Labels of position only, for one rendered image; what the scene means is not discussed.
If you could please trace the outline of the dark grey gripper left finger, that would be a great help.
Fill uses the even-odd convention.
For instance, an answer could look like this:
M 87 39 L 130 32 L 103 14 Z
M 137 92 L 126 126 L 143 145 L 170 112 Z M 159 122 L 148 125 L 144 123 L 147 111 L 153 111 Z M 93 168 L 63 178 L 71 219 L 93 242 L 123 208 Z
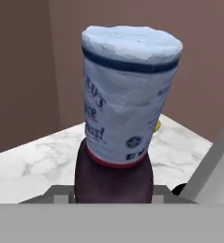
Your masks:
M 69 204 L 74 202 L 73 185 L 52 185 L 43 195 L 23 201 L 24 204 Z

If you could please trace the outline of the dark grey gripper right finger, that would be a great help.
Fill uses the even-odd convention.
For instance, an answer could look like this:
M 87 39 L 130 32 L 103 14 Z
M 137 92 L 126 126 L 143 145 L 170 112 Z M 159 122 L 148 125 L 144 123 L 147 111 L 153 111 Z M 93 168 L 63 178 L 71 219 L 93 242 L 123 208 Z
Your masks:
M 175 196 L 166 185 L 155 185 L 152 202 L 154 204 L 194 204 L 186 198 Z

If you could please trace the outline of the white-labelled dark condiment bottle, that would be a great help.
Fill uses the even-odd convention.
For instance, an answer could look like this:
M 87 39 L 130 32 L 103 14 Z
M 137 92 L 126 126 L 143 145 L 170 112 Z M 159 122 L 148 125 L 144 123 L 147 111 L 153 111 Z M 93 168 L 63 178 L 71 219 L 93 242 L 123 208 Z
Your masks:
M 148 147 L 182 50 L 178 38 L 149 27 L 83 31 L 85 137 L 75 168 L 77 202 L 151 202 Z

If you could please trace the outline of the grey flat panel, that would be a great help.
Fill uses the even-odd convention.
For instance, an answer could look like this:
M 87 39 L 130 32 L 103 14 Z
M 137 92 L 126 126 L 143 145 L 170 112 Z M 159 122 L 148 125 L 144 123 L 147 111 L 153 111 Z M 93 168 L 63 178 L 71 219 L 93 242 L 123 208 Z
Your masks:
M 224 204 L 224 128 L 180 196 L 198 204 Z

